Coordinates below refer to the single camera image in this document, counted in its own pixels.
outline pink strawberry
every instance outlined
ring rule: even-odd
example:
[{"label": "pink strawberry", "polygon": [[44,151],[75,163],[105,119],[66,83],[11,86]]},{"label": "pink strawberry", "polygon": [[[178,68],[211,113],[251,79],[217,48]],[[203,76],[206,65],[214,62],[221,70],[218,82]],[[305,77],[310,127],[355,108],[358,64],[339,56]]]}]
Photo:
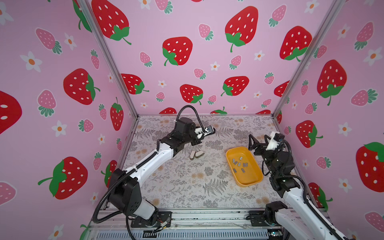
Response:
[{"label": "pink strawberry", "polygon": [[164,100],[164,98],[165,98],[165,95],[164,95],[163,92],[158,92],[158,93],[156,94],[156,100],[157,100],[158,102],[162,102],[162,101]]},{"label": "pink strawberry", "polygon": [[382,217],[377,212],[369,212],[365,215],[365,220],[367,220],[372,227],[376,228],[380,232],[384,232],[384,216]]},{"label": "pink strawberry", "polygon": [[291,133],[291,126],[286,126],[284,129],[284,133],[285,133],[285,135],[290,134]]},{"label": "pink strawberry", "polygon": [[116,144],[118,145],[118,150],[121,150],[122,143],[121,143],[120,138],[118,138],[118,139],[116,140]]},{"label": "pink strawberry", "polygon": [[373,101],[377,99],[377,96],[379,94],[376,93],[376,90],[369,89],[366,91],[365,89],[362,89],[358,91],[352,98],[351,103],[356,106],[365,106],[367,103],[371,104]]},{"label": "pink strawberry", "polygon": [[52,33],[41,28],[36,28],[35,32],[36,36],[40,39],[41,43],[46,49],[52,50],[52,52],[57,55],[60,55],[63,52],[61,50],[59,41],[55,41],[55,37],[52,35]]},{"label": "pink strawberry", "polygon": [[278,25],[279,21],[281,21],[284,18],[286,11],[287,11],[287,6],[285,4],[276,8],[272,13],[272,18],[269,19],[269,26],[273,28],[276,25]]},{"label": "pink strawberry", "polygon": [[319,166],[322,169],[330,168],[331,167],[331,161],[327,157],[319,157],[316,160],[317,166]]},{"label": "pink strawberry", "polygon": [[93,63],[93,66],[95,66],[96,69],[99,69],[100,61],[95,49],[91,50],[91,61]]},{"label": "pink strawberry", "polygon": [[164,11],[165,14],[172,12],[172,3],[168,0],[155,0],[156,6],[160,11]]},{"label": "pink strawberry", "polygon": [[205,79],[207,77],[207,75],[201,69],[195,68],[193,72],[195,73],[195,77],[197,78]]},{"label": "pink strawberry", "polygon": [[90,132],[93,129],[93,123],[88,119],[81,120],[78,126],[79,130],[82,132]]},{"label": "pink strawberry", "polygon": [[100,165],[101,165],[101,153],[97,152],[95,154],[95,159],[93,160],[93,168],[95,169],[95,171],[99,169]]},{"label": "pink strawberry", "polygon": [[100,117],[103,120],[107,119],[107,109],[104,108],[104,105],[100,103],[99,105]]},{"label": "pink strawberry", "polygon": [[269,104],[271,104],[271,102],[272,102],[272,99],[265,100],[262,104],[262,108],[266,108]]},{"label": "pink strawberry", "polygon": [[356,36],[357,42],[355,42],[355,50],[359,51],[363,49],[368,43],[367,41],[373,35],[373,22],[365,24],[365,26],[360,30],[359,34]]},{"label": "pink strawberry", "polygon": [[273,73],[267,73],[266,75],[265,75],[265,79],[264,79],[264,82],[266,83],[266,84],[272,84],[272,82],[274,81],[274,79],[275,79],[275,77],[273,76]]},{"label": "pink strawberry", "polygon": [[209,104],[209,105],[212,105],[212,104],[215,103],[216,100],[217,100],[216,95],[212,95],[212,96],[210,96],[210,97],[208,98],[208,104]]},{"label": "pink strawberry", "polygon": [[237,55],[236,57],[232,58],[231,64],[229,64],[229,68],[232,70],[235,70],[238,65],[241,63],[241,56]]},{"label": "pink strawberry", "polygon": [[140,61],[148,68],[152,66],[151,58],[145,52],[140,53]]},{"label": "pink strawberry", "polygon": [[17,190],[8,182],[0,181],[0,206],[16,197]]},{"label": "pink strawberry", "polygon": [[308,106],[305,108],[305,113],[306,114],[312,114],[313,112],[316,112],[317,109],[317,104],[316,103],[310,103]]},{"label": "pink strawberry", "polygon": [[38,107],[40,114],[46,118],[55,113],[53,109],[56,107],[56,100],[51,91],[44,89],[38,96],[37,103],[40,105]]},{"label": "pink strawberry", "polygon": [[304,96],[308,91],[308,80],[304,80],[303,85],[301,86],[301,95]]},{"label": "pink strawberry", "polygon": [[325,52],[327,51],[327,47],[324,45],[321,45],[319,48],[316,49],[315,53],[313,54],[314,58],[321,58]]},{"label": "pink strawberry", "polygon": [[206,41],[210,41],[214,37],[214,32],[211,31],[211,27],[206,24],[199,25],[200,37],[205,38]]}]

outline pink wallpaper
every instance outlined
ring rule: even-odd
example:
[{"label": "pink wallpaper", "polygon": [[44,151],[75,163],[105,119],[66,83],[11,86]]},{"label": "pink wallpaper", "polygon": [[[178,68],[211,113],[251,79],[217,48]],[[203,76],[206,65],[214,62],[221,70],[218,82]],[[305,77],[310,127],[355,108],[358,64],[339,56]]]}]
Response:
[{"label": "pink wallpaper", "polygon": [[83,239],[133,118],[76,2],[0,24],[0,239]]},{"label": "pink wallpaper", "polygon": [[351,239],[384,239],[383,8],[345,3],[280,123],[318,206]]},{"label": "pink wallpaper", "polygon": [[273,111],[331,0],[89,0],[139,114]]}]

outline yellow tray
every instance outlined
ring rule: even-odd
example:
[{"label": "yellow tray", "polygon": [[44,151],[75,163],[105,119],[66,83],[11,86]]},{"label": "yellow tray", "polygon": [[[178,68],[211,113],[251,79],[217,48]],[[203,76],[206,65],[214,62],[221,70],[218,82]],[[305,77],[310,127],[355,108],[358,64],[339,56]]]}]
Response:
[{"label": "yellow tray", "polygon": [[[226,157],[233,177],[235,178],[237,185],[240,187],[248,187],[263,180],[263,173],[248,148],[231,148],[227,151]],[[232,159],[241,163],[240,167],[235,165],[232,162]],[[248,163],[248,167],[243,167],[243,163],[246,162]]]}]

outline pink wall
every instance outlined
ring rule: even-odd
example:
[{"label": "pink wall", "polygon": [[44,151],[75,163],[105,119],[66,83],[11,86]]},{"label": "pink wall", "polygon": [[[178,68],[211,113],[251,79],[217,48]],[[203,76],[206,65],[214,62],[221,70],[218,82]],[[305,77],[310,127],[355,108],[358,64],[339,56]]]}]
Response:
[{"label": "pink wall", "polygon": [[[309,45],[332,1],[89,2],[139,114],[179,111],[191,101],[199,113],[225,107],[230,114],[251,114],[276,108],[283,92],[278,91],[298,65],[296,58],[284,58],[291,48],[299,52]],[[237,32],[240,39],[232,36]],[[304,52],[293,55],[301,59]],[[235,88],[227,89],[232,84]]]},{"label": "pink wall", "polygon": [[[383,8],[382,1],[345,3],[280,124],[306,182],[323,190],[319,204],[328,205],[339,230],[360,240],[384,239]],[[364,47],[357,51],[355,44]],[[334,88],[326,91],[330,83]],[[315,126],[323,138],[315,138]]]},{"label": "pink wall", "polygon": [[[0,239],[80,239],[107,189],[101,170],[119,159],[117,138],[125,144],[133,118],[93,34],[82,23],[79,30],[72,1],[6,0],[0,10]],[[94,101],[88,74],[100,89]],[[118,131],[110,118],[116,97]]]}]

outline white flower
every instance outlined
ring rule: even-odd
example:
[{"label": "white flower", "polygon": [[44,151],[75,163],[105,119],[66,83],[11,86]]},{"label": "white flower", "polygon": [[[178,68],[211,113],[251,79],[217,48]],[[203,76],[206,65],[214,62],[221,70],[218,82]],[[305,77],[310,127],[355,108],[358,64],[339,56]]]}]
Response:
[{"label": "white flower", "polygon": [[339,182],[339,188],[344,189],[345,192],[348,192],[348,189],[352,189],[351,185],[348,184],[348,179],[342,180],[341,178],[339,178]]},{"label": "white flower", "polygon": [[77,45],[73,41],[73,36],[68,36],[67,33],[64,33],[64,35],[66,38],[64,42],[70,46],[71,50],[73,50],[74,47],[77,47]]},{"label": "white flower", "polygon": [[255,53],[255,60],[259,60],[259,61],[261,61],[261,60],[262,60],[262,57],[263,57],[264,55],[265,55],[265,54],[263,53],[263,51],[260,50],[260,52]]},{"label": "white flower", "polygon": [[92,202],[92,205],[95,203],[95,201],[98,200],[98,198],[97,198],[98,194],[99,194],[98,192],[93,192],[93,195],[92,195],[92,197],[90,199],[90,201]]},{"label": "white flower", "polygon": [[160,86],[160,87],[164,88],[164,86],[166,86],[166,83],[165,83],[165,81],[159,81],[159,84],[158,84],[158,86]]},{"label": "white flower", "polygon": [[344,125],[339,124],[339,134],[344,134],[344,136],[348,136],[348,132],[352,131],[352,128],[348,127],[348,123],[344,123]]},{"label": "white flower", "polygon": [[60,134],[65,135],[65,129],[67,128],[66,124],[61,124],[60,121],[57,121],[57,126],[53,126],[52,130],[56,131],[56,137],[60,136]]},{"label": "white flower", "polygon": [[305,169],[308,169],[310,165],[307,163],[307,160],[303,160],[303,167],[305,167]]},{"label": "white flower", "polygon": [[0,12],[2,14],[0,14],[0,24],[1,25],[5,25],[5,21],[8,20],[8,21],[13,21],[13,18],[6,12],[7,10],[7,7],[5,6],[5,3],[3,2],[0,2]]},{"label": "white flower", "polygon": [[112,73],[108,74],[108,80],[109,80],[110,83],[113,83],[113,75],[112,75]]},{"label": "white flower", "polygon": [[97,140],[99,140],[99,145],[101,145],[102,143],[105,143],[105,136],[100,133],[100,137],[98,137]]},{"label": "white flower", "polygon": [[292,103],[292,109],[296,109],[296,107],[297,107],[297,103],[296,103],[296,101],[294,101],[294,102]]},{"label": "white flower", "polygon": [[343,28],[337,32],[339,34],[339,36],[337,37],[337,40],[339,40],[340,38],[345,38],[350,28],[351,28],[350,26],[347,26],[347,24],[344,24]]},{"label": "white flower", "polygon": [[27,70],[31,70],[33,68],[36,71],[40,72],[39,65],[41,65],[43,62],[40,59],[35,58],[31,51],[28,52],[28,56],[20,55],[20,57],[24,62],[26,62],[25,68]]},{"label": "white flower", "polygon": [[149,10],[149,4],[151,3],[151,1],[152,0],[139,0],[139,2],[141,3],[141,9],[146,8]]},{"label": "white flower", "polygon": [[216,70],[220,67],[219,64],[217,64],[217,62],[215,61],[213,64],[211,64],[211,70]]},{"label": "white flower", "polygon": [[312,0],[310,2],[307,2],[307,8],[305,9],[304,13],[310,12],[313,13],[313,9],[320,5],[320,3],[317,2],[317,0]]},{"label": "white flower", "polygon": [[365,0],[364,5],[368,4],[369,6],[372,6],[375,0]]},{"label": "white flower", "polygon": [[348,237],[349,239],[356,239],[356,240],[359,240],[357,232],[352,232],[349,228],[347,228],[347,231],[348,231],[348,235],[347,235],[347,237]]},{"label": "white flower", "polygon": [[368,57],[366,57],[363,62],[368,62],[368,64],[370,66],[372,66],[374,64],[374,62],[376,60],[380,60],[383,58],[383,55],[380,54],[381,52],[381,48],[382,47],[379,47],[378,49],[376,49],[376,51],[373,51],[373,50],[369,50],[368,51]]},{"label": "white flower", "polygon": [[257,93],[254,93],[253,98],[259,98],[261,95],[263,95],[263,94],[260,93],[260,91],[258,91]]},{"label": "white flower", "polygon": [[48,240],[56,240],[58,237],[61,237],[63,235],[63,227],[64,227],[64,224],[61,225],[60,227],[59,226],[55,226],[53,228],[53,233],[51,235],[49,235],[48,237]]}]

